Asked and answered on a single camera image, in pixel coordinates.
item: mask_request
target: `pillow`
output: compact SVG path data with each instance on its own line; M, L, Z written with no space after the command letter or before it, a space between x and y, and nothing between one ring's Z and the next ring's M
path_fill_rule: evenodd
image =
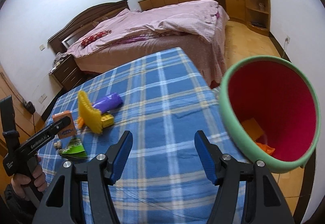
M85 39L83 39L81 41L81 47L84 48L87 45L89 45L90 43L92 43L92 42L94 42L94 41L96 41L96 40L98 40L100 38L103 38L104 36L106 36L106 35L108 35L110 33L112 33L111 30L104 30L104 31L101 31L101 32L96 33L94 35L91 35L91 36L89 36L89 37L87 37L87 38L85 38Z

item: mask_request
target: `purple bag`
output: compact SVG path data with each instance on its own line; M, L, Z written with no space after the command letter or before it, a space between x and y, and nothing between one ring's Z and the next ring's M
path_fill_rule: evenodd
M104 114L107 111L117 108L121 103L123 103L123 101L119 94L113 93L96 101L96 103L93 104L93 107L99 109L100 112Z

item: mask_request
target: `hand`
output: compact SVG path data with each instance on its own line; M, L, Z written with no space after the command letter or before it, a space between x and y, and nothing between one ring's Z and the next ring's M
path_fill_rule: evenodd
M36 156L36 158L37 158L37 162L41 161L41 158L39 156ZM48 183L45 180L45 173L43 172L43 169L40 164L36 166L32 175L35 178L34 185L37 187L38 191L43 192L48 187ZM25 191L22 188L22 185L26 185L29 183L30 183L30 178L26 175L15 174L11 179L12 189L14 190L17 196L25 200L29 200L29 199L26 196Z

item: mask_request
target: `blue plaid tablecloth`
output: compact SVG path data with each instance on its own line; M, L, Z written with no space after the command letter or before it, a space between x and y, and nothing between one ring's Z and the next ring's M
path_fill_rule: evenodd
M109 188L120 222L206 223L218 187L205 176L194 147L195 132L203 130L223 153L245 159L225 132L216 98L183 50L157 52L97 76L60 97L52 114L70 110L76 120L79 90L92 102L113 92L124 102L112 112L115 125L102 135L87 127L78 131L89 160L105 153L125 130L133 134L122 177ZM48 183L65 161L54 149L55 141L39 151ZM93 223L87 184L82 188L86 221ZM234 223L241 221L244 194L243 183Z

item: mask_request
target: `white wall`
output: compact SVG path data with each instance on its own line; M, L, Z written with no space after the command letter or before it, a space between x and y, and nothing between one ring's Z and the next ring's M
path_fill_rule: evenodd
M18 91L35 104L42 114L60 91L48 76L55 58L41 44L62 29L83 10L105 2L120 0L7 0L0 10L0 62ZM128 0L131 9L139 9L139 0ZM42 94L48 97L38 102Z
M325 8L320 0L271 0L271 33L283 46L290 60L313 84L325 117ZM325 194L325 125L316 148L316 173L311 198L303 223L307 221Z

